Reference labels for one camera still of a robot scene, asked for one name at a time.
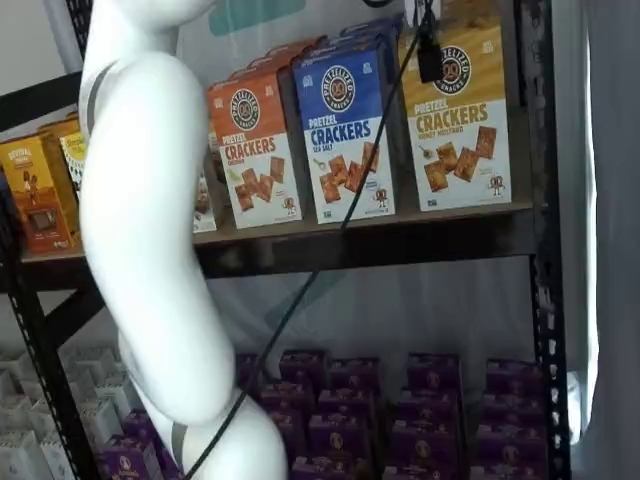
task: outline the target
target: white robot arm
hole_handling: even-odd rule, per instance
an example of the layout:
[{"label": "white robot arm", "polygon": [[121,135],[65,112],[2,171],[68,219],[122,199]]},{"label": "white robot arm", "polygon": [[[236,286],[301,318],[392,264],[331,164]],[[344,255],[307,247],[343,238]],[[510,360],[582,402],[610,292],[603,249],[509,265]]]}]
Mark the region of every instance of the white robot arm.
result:
[{"label": "white robot arm", "polygon": [[[81,225],[123,360],[189,471],[238,396],[234,352],[192,247],[207,145],[204,90],[175,55],[214,0],[96,0],[80,99]],[[276,427],[247,399],[195,478],[284,480]]]}]

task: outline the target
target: product packaging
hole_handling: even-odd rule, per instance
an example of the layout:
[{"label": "product packaging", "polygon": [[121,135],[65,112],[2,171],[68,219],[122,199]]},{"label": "product packaging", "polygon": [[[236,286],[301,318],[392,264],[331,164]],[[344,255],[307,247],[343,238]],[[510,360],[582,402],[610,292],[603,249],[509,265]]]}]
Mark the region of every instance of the product packaging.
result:
[{"label": "product packaging", "polygon": [[[341,222],[351,205],[388,96],[385,41],[336,46],[295,67],[318,223]],[[395,213],[384,127],[353,219]]]},{"label": "product packaging", "polygon": [[111,400],[99,398],[82,402],[78,412],[94,452],[101,453],[111,437],[122,435],[120,420]]},{"label": "product packaging", "polygon": [[42,132],[2,143],[0,162],[29,250],[46,253],[77,245],[78,202],[57,137]]},{"label": "product packaging", "polygon": [[140,397],[125,373],[107,377],[102,384],[95,387],[95,393],[99,398],[108,398],[113,402],[121,422],[124,422],[133,410],[142,408]]},{"label": "product packaging", "polygon": [[51,480],[51,472],[33,432],[0,434],[0,478]]},{"label": "product packaging", "polygon": [[111,478],[163,478],[155,449],[150,441],[116,435],[107,442],[102,455]]},{"label": "product packaging", "polygon": [[[404,58],[415,32],[399,42]],[[414,52],[402,77],[422,211],[509,203],[509,132],[500,19],[450,23],[443,80],[423,84]]]},{"label": "product packaging", "polygon": [[209,109],[238,228],[301,220],[304,144],[290,59],[209,89]]}]

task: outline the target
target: purple snack box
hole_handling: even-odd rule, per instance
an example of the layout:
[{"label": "purple snack box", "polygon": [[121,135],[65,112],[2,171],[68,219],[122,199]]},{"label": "purple snack box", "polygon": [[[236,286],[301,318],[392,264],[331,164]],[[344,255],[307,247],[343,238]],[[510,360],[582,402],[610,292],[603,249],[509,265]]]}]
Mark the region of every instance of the purple snack box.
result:
[{"label": "purple snack box", "polygon": [[317,394],[327,387],[327,361],[322,350],[286,350],[280,358],[280,375],[287,382],[309,382]]},{"label": "purple snack box", "polygon": [[487,392],[519,396],[541,396],[542,370],[535,363],[518,360],[487,360]]},{"label": "purple snack box", "polygon": [[289,382],[268,383],[262,387],[260,404],[266,410],[298,410],[304,415],[305,420],[315,408],[311,387]]},{"label": "purple snack box", "polygon": [[289,463],[291,464],[297,457],[306,455],[307,438],[302,414],[297,410],[275,410],[269,412],[269,417],[280,430]]},{"label": "purple snack box", "polygon": [[470,480],[547,480],[544,464],[507,465],[495,462],[475,462],[471,466]]},{"label": "purple snack box", "polygon": [[482,421],[534,427],[544,425],[544,407],[536,398],[485,393],[482,398]]},{"label": "purple snack box", "polygon": [[111,478],[155,480],[160,465],[148,440],[115,435],[105,444],[103,458]]},{"label": "purple snack box", "polygon": [[387,465],[382,480],[455,480],[454,468],[444,465]]},{"label": "purple snack box", "polygon": [[313,415],[309,420],[309,440],[315,454],[352,461],[371,458],[367,427],[359,417],[339,413]]},{"label": "purple snack box", "polygon": [[457,355],[410,353],[407,380],[411,390],[461,391],[460,359]]},{"label": "purple snack box", "polygon": [[542,427],[480,424],[476,435],[476,458],[508,465],[546,463],[546,438]]},{"label": "purple snack box", "polygon": [[298,457],[291,467],[291,480],[355,480],[350,463],[327,457]]},{"label": "purple snack box", "polygon": [[380,361],[377,358],[339,358],[329,364],[331,388],[353,388],[380,394]]},{"label": "purple snack box", "polygon": [[396,420],[391,428],[391,456],[415,465],[457,465],[455,428],[451,420]]}]

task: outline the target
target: sea salt pretzel crackers box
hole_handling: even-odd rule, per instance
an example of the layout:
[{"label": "sea salt pretzel crackers box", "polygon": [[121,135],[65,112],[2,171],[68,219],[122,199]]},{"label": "sea salt pretzel crackers box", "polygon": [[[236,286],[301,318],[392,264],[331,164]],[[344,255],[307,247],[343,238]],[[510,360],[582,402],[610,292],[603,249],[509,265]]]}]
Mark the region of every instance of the sea salt pretzel crackers box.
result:
[{"label": "sea salt pretzel crackers box", "polygon": [[[294,68],[318,223],[340,222],[355,197],[387,98],[385,42],[336,47]],[[387,128],[353,219],[393,215]]]}]

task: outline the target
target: black metal shelving unit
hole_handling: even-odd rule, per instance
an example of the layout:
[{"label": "black metal shelving unit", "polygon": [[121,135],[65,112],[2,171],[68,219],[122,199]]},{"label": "black metal shelving unit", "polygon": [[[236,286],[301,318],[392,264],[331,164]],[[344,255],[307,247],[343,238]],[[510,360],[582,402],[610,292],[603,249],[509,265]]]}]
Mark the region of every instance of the black metal shelving unit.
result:
[{"label": "black metal shelving unit", "polygon": [[[523,198],[509,206],[444,214],[399,208],[396,217],[354,222],[344,237],[313,221],[244,233],[223,228],[197,236],[195,249],[208,278],[527,256],[535,353],[546,381],[549,478],[569,480],[551,0],[517,5],[529,130],[528,152],[521,160],[531,166]],[[0,131],[74,104],[79,80],[79,74],[71,74],[0,97]],[[99,478],[57,349],[104,307],[103,300],[81,251],[23,254],[6,210],[0,210],[0,289],[11,299],[76,477]],[[62,289],[75,293],[45,315],[37,292]]]}]

